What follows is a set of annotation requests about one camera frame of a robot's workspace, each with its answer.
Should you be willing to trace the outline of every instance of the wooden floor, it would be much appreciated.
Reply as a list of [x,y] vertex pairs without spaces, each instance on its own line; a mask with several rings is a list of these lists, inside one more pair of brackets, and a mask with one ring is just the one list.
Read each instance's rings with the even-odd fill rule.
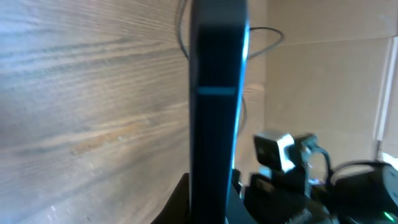
[[[251,22],[266,23],[263,0]],[[177,0],[5,0],[0,223],[150,223],[188,171]],[[184,16],[187,39],[188,13]],[[252,48],[266,44],[253,34]],[[265,57],[248,63],[236,166],[255,171]]]

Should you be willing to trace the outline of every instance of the brown wooden surface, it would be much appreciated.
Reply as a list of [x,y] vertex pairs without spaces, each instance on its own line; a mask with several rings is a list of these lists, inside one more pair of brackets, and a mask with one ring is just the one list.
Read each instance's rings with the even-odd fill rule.
[[[188,171],[177,0],[5,0],[0,223],[149,223]],[[250,1],[265,24],[264,1]],[[184,17],[187,38],[188,13]],[[264,33],[252,47],[263,47]],[[265,58],[248,64],[236,165],[255,171]]]

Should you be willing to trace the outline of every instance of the wood plank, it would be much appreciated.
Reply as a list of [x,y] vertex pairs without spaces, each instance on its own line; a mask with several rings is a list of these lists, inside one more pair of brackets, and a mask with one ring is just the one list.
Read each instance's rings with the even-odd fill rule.
[[[149,223],[160,212],[189,166],[177,3],[2,2],[0,223]],[[243,170],[264,120],[264,61],[248,65]]]

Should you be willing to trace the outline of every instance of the green light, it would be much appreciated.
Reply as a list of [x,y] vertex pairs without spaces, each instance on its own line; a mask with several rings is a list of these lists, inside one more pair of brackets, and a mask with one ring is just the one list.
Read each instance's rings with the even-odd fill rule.
[[385,215],[388,219],[390,219],[392,222],[396,222],[396,221],[394,220],[394,217],[392,217],[392,215],[388,214],[387,212],[384,212],[384,215]]

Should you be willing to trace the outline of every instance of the black vertical bar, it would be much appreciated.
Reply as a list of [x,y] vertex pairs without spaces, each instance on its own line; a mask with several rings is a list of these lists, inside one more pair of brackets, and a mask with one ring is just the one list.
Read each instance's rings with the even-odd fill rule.
[[246,0],[194,0],[190,23],[190,217],[224,223],[248,54]]

